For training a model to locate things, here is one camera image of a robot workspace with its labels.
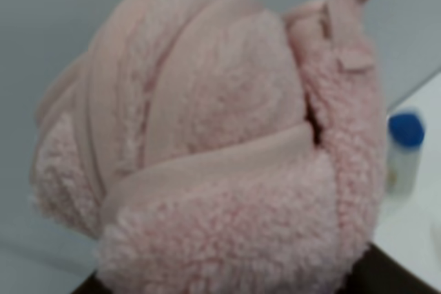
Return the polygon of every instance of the gray wall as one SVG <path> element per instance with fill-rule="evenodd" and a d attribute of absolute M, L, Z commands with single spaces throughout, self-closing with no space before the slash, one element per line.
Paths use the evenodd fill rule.
<path fill-rule="evenodd" d="M 55 233 L 58 228 L 34 218 L 24 199 L 35 135 L 34 105 L 118 1 L 0 0 L 0 235 L 20 236 L 24 244 L 37 243 L 38 249 L 53 252 L 51 234 L 36 230 Z M 262 1 L 281 11 L 305 0 Z M 378 44 L 391 104 L 441 64 L 441 2 L 373 0 L 366 18 Z"/>

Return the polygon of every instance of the blue bottle cap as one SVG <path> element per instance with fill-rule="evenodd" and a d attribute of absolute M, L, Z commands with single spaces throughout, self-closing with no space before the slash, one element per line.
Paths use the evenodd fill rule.
<path fill-rule="evenodd" d="M 424 141 L 425 130 L 416 113 L 405 112 L 389 119 L 389 133 L 401 147 L 418 149 Z"/>

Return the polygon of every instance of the pink plush texture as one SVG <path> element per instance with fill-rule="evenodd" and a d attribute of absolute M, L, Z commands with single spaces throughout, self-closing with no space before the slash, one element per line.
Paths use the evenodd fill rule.
<path fill-rule="evenodd" d="M 116 294 L 333 293 L 383 190 L 364 1 L 282 19 L 256 0 L 124 0 L 37 112 L 40 210 L 99 239 L 99 277 Z M 315 144 L 295 135 L 304 126 Z M 284 134 L 298 146 L 286 158 Z M 237 152 L 249 160 L 222 176 L 179 169 L 206 153 L 220 169 L 256 146 L 280 155 L 262 165 Z M 170 185 L 174 161 L 183 177 Z M 134 185 L 161 165 L 157 182 Z"/>

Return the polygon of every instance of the white bottle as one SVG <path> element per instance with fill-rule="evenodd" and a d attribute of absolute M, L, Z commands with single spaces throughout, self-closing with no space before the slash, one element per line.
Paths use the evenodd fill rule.
<path fill-rule="evenodd" d="M 402 112 L 389 119 L 387 191 L 406 198 L 415 187 L 424 141 L 424 125 L 416 112 Z"/>

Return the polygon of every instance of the rolled pink blanket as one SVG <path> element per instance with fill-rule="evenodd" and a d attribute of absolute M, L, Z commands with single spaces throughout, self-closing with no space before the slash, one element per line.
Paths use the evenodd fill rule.
<path fill-rule="evenodd" d="M 383 191 L 364 1 L 124 0 L 37 110 L 37 206 L 116 294 L 333 293 Z"/>

